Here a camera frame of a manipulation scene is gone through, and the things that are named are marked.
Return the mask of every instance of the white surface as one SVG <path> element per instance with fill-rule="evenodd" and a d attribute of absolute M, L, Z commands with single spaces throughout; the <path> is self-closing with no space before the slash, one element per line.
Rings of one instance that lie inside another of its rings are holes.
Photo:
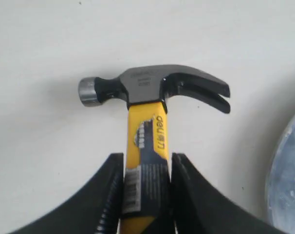
<path fill-rule="evenodd" d="M 169 147 L 264 217 L 266 168 L 295 113 L 295 0 L 3 0 L 0 233 L 53 209 L 110 152 L 126 151 L 125 103 L 85 108 L 79 80 L 164 63 L 230 84 L 228 116 L 168 101 Z"/>

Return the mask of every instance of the black hammer head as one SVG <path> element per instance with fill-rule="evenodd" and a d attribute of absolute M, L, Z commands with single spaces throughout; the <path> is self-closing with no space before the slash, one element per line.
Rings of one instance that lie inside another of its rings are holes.
<path fill-rule="evenodd" d="M 157 65 L 130 68 L 114 79 L 84 78 L 78 92 L 85 106 L 98 106 L 110 98 L 132 105 L 161 101 L 167 112 L 166 98 L 184 95 L 203 101 L 229 113 L 229 86 L 201 70 L 181 65 Z"/>

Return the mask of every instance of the claw hammer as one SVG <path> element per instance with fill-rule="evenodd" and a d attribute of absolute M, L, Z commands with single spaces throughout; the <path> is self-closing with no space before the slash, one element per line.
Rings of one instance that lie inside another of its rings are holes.
<path fill-rule="evenodd" d="M 121 234 L 175 233 L 167 162 L 166 99 L 183 95 L 228 114 L 229 86 L 201 70 L 156 65 L 126 70 L 114 79 L 84 78 L 78 92 L 85 106 L 111 98 L 127 103 L 128 146 Z"/>

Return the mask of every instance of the yellow hammer handle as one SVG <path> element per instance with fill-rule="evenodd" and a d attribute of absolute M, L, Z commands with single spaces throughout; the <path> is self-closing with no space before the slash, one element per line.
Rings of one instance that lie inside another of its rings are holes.
<path fill-rule="evenodd" d="M 152 125 L 153 135 L 153 149 L 154 152 L 161 159 L 166 160 L 166 166 L 168 161 L 168 146 L 167 146 L 167 119 L 161 102 L 149 103 L 142 105 L 134 105 L 129 108 L 128 117 L 128 147 L 127 147 L 127 161 L 126 161 L 126 175 L 125 175 L 125 186 L 127 186 L 126 178 L 127 171 L 136 170 L 138 167 L 144 167 L 140 157 L 140 150 L 144 147 L 144 137 L 147 137 L 142 130 L 142 124 L 145 121 L 149 121 Z M 136 185 L 136 189 L 140 189 L 140 193 L 144 192 L 142 185 Z M 131 209 L 127 211 L 127 194 L 124 194 L 123 202 L 123 217 L 121 219 L 120 233 L 121 234 L 140 234 L 142 233 L 156 218 L 155 216 L 135 216 L 127 217 L 126 214 L 131 213 Z"/>

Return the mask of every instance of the metal disc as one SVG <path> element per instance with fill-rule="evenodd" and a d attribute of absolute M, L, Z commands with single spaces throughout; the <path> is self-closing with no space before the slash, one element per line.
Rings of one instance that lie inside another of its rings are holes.
<path fill-rule="evenodd" d="M 295 117 L 284 131 L 266 180 L 269 222 L 295 234 Z"/>

